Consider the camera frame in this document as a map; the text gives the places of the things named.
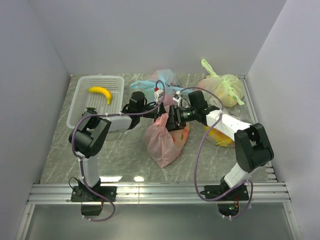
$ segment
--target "yellow-green plastic bag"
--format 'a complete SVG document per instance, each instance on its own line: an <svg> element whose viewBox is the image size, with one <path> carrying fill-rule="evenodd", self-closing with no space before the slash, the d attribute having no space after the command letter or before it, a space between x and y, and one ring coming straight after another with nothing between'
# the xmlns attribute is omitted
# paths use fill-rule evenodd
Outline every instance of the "yellow-green plastic bag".
<svg viewBox="0 0 320 240"><path fill-rule="evenodd" d="M201 80L197 84L197 87L204 88L214 93L221 99L224 106L228 108L231 108L236 104L245 104L241 101L245 95L245 87L239 78L232 74L217 75L205 59L202 59L201 64L209 75ZM210 105L213 105L212 101L214 100L214 97L205 91L202 92L204 99L208 101Z"/></svg>

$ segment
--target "robotic arm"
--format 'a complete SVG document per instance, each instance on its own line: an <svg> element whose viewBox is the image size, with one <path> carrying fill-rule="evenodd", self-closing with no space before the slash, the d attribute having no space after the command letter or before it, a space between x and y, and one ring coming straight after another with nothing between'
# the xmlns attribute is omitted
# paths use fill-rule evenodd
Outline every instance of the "robotic arm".
<svg viewBox="0 0 320 240"><path fill-rule="evenodd" d="M156 99L162 96L160 89L155 92ZM219 118L221 110L216 106L208 106L201 91L188 94L190 107L169 106L169 118L166 128L170 131L184 129L186 122L198 121L205 126L212 126ZM181 97L174 96L174 100L181 102ZM123 108L124 114L148 112L154 106L146 104L143 92L136 91L132 94L129 103ZM101 150L108 132L117 130L133 129L139 122L140 117L156 120L166 113L163 104L157 110L143 115L120 115L111 117L89 117L79 126L75 133L75 150L83 156L83 170L85 179L92 189L100 186L98 174L97 154ZM84 116L97 114L88 110ZM260 123L249 124L222 114L221 121L215 128L235 143L236 164L231 171L221 179L221 188L228 190L250 177L257 168L265 165L274 158L274 152L270 145L267 133ZM73 132L69 136L71 143Z"/></svg>

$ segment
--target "pink plastic bag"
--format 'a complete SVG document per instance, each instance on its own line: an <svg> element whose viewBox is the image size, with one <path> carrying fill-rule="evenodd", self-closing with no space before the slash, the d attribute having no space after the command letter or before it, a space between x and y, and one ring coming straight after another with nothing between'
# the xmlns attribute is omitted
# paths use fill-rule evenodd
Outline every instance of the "pink plastic bag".
<svg viewBox="0 0 320 240"><path fill-rule="evenodd" d="M185 145L190 125L185 129L168 132L166 129L169 115L162 114L153 125L147 128L144 134L144 141L147 150L153 160L161 167L172 163L180 154Z"/></svg>

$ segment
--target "gray wall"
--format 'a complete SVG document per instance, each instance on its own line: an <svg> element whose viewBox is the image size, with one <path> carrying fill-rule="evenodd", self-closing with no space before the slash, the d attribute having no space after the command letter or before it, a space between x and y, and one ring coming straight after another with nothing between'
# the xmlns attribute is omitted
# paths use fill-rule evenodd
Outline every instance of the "gray wall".
<svg viewBox="0 0 320 240"><path fill-rule="evenodd" d="M286 0L29 0L69 73L247 74Z"/></svg>
<svg viewBox="0 0 320 240"><path fill-rule="evenodd" d="M320 237L319 23L319 0L288 0L248 74L306 240Z"/></svg>
<svg viewBox="0 0 320 240"><path fill-rule="evenodd" d="M68 75L26 0L0 0L0 232L14 239L40 179Z"/></svg>

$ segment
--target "perforated basket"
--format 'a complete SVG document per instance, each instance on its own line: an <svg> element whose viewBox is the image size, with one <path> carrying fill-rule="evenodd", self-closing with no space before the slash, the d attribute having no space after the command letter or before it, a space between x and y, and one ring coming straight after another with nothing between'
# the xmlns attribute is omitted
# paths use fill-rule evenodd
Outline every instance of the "perforated basket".
<svg viewBox="0 0 320 240"><path fill-rule="evenodd" d="M87 111L95 108L99 114L115 114L121 111L125 80L121 76L92 75L79 79L72 98L69 114L66 120L68 128L73 129ZM88 92L91 87L103 87L110 91L112 100L107 104L106 97L101 93Z"/></svg>

